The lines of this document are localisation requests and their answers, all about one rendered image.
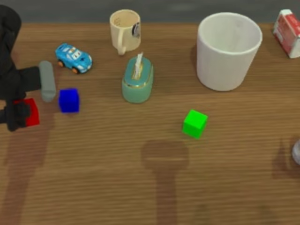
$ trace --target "blue cube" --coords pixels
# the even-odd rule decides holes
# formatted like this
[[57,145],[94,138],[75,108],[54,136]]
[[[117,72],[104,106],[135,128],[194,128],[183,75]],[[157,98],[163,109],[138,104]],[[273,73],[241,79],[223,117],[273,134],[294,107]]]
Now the blue cube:
[[79,112],[79,94],[76,88],[60,90],[59,105],[62,113]]

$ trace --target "toy car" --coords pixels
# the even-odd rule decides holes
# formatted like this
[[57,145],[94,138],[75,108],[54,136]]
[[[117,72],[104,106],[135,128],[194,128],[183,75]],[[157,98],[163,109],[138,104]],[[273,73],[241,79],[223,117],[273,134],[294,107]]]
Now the toy car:
[[58,64],[61,67],[67,67],[75,74],[83,74],[92,66],[91,56],[67,43],[61,44],[55,50]]

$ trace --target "car windshield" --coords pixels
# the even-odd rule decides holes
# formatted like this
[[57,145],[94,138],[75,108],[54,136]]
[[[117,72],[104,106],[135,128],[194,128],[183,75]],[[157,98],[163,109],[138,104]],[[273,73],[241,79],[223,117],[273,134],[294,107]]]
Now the car windshield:
[[78,59],[80,56],[81,56],[81,51],[79,51],[79,50],[76,50],[76,52],[74,52],[74,53],[72,54],[72,58],[73,58],[74,60]]

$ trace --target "teal container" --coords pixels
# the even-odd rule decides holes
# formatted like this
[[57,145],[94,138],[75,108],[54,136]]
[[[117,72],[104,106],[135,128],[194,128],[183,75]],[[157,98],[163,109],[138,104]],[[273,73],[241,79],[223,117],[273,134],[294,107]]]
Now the teal container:
[[130,103],[143,103],[151,95],[153,84],[153,65],[149,59],[142,57],[141,71],[138,78],[134,78],[135,61],[129,60],[122,80],[122,94]]

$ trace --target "table surface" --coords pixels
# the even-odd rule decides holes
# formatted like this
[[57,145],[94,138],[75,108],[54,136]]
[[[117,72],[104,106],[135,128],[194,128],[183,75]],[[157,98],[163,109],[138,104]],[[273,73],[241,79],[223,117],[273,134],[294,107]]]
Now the table surface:
[[[261,24],[263,43],[244,83],[219,93],[195,73],[197,24],[143,24],[139,49],[119,57],[107,24],[24,24],[19,68],[55,64],[58,89],[76,87],[81,111],[34,97],[41,125],[0,127],[0,223],[5,225],[298,225],[300,62]],[[93,69],[56,66],[68,42]],[[127,61],[144,52],[155,68],[149,101],[121,96]],[[200,140],[181,133],[190,109],[209,116]]]

